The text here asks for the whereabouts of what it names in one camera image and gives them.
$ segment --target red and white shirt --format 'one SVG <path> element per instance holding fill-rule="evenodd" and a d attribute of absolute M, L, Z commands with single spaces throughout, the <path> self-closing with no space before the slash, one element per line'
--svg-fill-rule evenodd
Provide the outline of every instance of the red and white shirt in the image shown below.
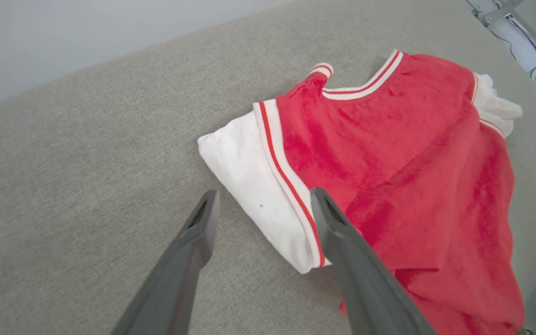
<path fill-rule="evenodd" d="M 523 325 L 510 265 L 521 108 L 487 75 L 394 51 L 361 87 L 317 64 L 289 93 L 198 140 L 207 165 L 298 271 L 328 265 L 311 214 L 321 187 L 440 334 Z"/>

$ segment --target gray table surface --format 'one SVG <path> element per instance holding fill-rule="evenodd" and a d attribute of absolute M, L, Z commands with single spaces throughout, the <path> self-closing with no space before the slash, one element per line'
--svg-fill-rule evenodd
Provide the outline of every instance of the gray table surface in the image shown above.
<path fill-rule="evenodd" d="M 0 103 L 0 334 L 110 331 L 206 189 L 223 191 L 191 334 L 340 334 L 330 269 L 300 275 L 199 157 L 196 139 L 327 61 L 358 86 L 393 48 L 490 74 L 525 116 L 513 267 L 536 284 L 536 86 L 459 0 L 301 0 L 95 66 Z"/>

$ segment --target crumpled white sleeve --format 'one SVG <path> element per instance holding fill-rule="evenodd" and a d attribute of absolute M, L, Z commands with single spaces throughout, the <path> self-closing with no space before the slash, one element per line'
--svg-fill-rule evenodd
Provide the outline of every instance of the crumpled white sleeve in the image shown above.
<path fill-rule="evenodd" d="M 274 248 L 300 273 L 310 271 L 313 256 L 306 233 L 270 169 L 254 113 L 200 137 L 198 150 Z"/>
<path fill-rule="evenodd" d="M 504 138 L 514 129 L 514 119 L 523 116 L 523 109 L 514 102 L 497 96 L 493 79 L 488 74 L 475 74 L 476 88 L 473 104 L 482 123 L 491 125 Z"/>

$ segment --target white wall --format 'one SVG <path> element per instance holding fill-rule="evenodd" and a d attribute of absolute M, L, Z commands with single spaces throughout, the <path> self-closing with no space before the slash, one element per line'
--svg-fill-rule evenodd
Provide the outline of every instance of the white wall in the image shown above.
<path fill-rule="evenodd" d="M 290 0 L 0 0 L 0 100 Z"/>

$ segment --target black object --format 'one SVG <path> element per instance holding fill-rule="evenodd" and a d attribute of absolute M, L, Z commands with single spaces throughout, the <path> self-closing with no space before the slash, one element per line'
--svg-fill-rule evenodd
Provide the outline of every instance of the black object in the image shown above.
<path fill-rule="evenodd" d="M 220 203 L 218 191 L 207 191 L 202 196 L 115 326 L 113 335 L 187 334 L 198 274 L 214 250 Z"/>
<path fill-rule="evenodd" d="M 434 335 L 421 311 L 325 190 L 311 190 L 311 210 L 353 333 Z"/>
<path fill-rule="evenodd" d="M 311 209 L 355 335 L 434 335 L 430 324 L 323 189 Z M 198 273 L 214 249 L 219 193 L 208 191 L 162 255 L 112 335 L 185 335 Z"/>

